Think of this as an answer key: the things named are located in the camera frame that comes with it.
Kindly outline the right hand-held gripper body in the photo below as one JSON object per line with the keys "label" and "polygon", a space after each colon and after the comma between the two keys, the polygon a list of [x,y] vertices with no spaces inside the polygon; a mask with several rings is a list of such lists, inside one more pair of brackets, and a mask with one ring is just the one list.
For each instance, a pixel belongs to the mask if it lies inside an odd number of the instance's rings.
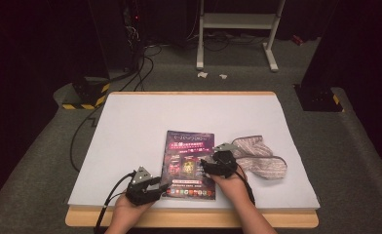
{"label": "right hand-held gripper body", "polygon": [[212,155],[214,166],[210,172],[212,175],[228,178],[237,171],[237,162],[233,155],[235,149],[236,146],[230,143],[222,143],[214,148]]}

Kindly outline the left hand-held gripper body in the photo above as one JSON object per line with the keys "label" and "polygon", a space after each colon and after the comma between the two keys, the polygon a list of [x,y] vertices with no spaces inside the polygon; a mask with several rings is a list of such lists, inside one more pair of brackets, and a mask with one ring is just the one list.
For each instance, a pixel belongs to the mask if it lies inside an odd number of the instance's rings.
{"label": "left hand-held gripper body", "polygon": [[152,177],[144,167],[140,166],[135,172],[134,177],[131,179],[127,190],[126,197],[135,205],[144,205],[150,202],[156,202],[161,196],[153,194],[152,190],[149,190],[149,180]]}

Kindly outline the illustrated magazine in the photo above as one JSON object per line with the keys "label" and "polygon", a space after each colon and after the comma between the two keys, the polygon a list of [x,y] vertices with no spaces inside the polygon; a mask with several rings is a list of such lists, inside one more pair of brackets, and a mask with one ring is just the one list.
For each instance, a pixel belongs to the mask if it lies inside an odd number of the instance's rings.
{"label": "illustrated magazine", "polygon": [[167,131],[161,184],[169,187],[163,197],[214,201],[215,183],[201,165],[213,148],[214,134]]}

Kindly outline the grey patterned cloth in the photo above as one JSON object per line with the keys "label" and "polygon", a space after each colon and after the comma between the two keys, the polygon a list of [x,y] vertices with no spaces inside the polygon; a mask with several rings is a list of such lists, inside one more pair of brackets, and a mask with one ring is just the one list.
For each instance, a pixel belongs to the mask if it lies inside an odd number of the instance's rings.
{"label": "grey patterned cloth", "polygon": [[237,160],[244,171],[265,179],[282,179],[287,174],[287,163],[277,156],[246,157]]}

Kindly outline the person's left hand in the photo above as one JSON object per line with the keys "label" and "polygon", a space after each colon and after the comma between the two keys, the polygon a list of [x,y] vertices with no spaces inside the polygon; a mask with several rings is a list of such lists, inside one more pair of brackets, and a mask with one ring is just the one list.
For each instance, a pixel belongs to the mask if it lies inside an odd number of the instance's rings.
{"label": "person's left hand", "polygon": [[153,205],[154,202],[150,202],[137,206],[123,194],[115,203],[111,224],[119,227],[131,228],[138,223],[141,216]]}

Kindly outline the person's right hand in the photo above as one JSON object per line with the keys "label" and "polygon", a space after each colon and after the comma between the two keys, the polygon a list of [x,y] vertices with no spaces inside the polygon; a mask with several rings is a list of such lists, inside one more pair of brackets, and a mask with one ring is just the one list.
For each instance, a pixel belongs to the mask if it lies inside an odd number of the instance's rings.
{"label": "person's right hand", "polygon": [[242,208],[250,204],[246,187],[237,175],[231,175],[227,178],[220,175],[210,175],[210,177],[236,208]]}

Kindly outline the white table mat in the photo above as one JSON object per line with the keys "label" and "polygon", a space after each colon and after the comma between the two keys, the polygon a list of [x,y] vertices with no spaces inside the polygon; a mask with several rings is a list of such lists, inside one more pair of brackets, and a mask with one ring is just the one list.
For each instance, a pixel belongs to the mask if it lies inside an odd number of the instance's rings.
{"label": "white table mat", "polygon": [[169,131],[212,133],[221,144],[262,136],[286,161],[286,176],[268,180],[249,174],[259,209],[311,209],[320,204],[273,93],[246,95],[122,94],[108,96],[85,161],[69,198],[71,206],[101,206],[111,190],[121,191],[126,174],[144,167],[162,171]]}

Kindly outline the black base with striped tape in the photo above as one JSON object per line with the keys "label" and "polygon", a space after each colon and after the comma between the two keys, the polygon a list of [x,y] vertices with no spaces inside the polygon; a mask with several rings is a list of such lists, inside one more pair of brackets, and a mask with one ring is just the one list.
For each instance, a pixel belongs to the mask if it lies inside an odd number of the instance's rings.
{"label": "black base with striped tape", "polygon": [[96,109],[104,103],[109,87],[109,81],[82,78],[71,84],[61,106],[68,110]]}

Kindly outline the black stand base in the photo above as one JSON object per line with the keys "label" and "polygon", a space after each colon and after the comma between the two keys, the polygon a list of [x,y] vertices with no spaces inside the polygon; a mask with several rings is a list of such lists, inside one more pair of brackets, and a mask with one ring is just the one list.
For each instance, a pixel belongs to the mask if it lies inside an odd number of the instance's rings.
{"label": "black stand base", "polygon": [[304,111],[344,111],[339,98],[331,89],[302,85],[294,85],[293,88]]}

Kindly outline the white metal stand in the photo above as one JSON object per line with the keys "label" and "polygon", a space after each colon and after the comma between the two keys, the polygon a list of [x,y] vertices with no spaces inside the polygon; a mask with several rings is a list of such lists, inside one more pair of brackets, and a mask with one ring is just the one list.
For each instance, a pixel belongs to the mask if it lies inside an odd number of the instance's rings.
{"label": "white metal stand", "polygon": [[275,14],[228,14],[206,13],[205,0],[200,0],[199,35],[196,55],[196,69],[204,69],[204,30],[207,28],[269,30],[268,41],[262,44],[270,70],[278,72],[279,67],[272,52],[272,46],[280,24],[286,0],[279,0]]}

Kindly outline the dark equipment rack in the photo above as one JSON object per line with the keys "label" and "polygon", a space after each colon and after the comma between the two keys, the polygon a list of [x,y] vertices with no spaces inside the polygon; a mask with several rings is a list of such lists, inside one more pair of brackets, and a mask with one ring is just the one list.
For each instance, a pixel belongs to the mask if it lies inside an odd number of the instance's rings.
{"label": "dark equipment rack", "polygon": [[123,16],[132,55],[132,69],[135,70],[145,46],[144,21],[140,1],[124,0]]}

